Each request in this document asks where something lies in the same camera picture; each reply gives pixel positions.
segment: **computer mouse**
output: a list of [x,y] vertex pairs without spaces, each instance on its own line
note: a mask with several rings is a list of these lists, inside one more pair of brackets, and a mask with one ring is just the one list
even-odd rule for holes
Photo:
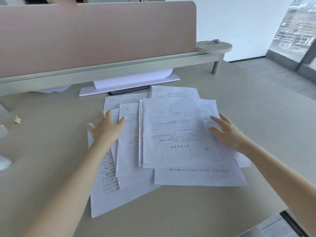
[[0,155],[0,170],[5,170],[12,164],[12,161],[10,161],[8,158],[3,157]]

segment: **wall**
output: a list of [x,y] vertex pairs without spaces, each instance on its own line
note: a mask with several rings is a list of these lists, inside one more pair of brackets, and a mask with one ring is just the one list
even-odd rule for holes
[[292,0],[193,0],[197,41],[220,39],[233,45],[224,60],[266,54]]

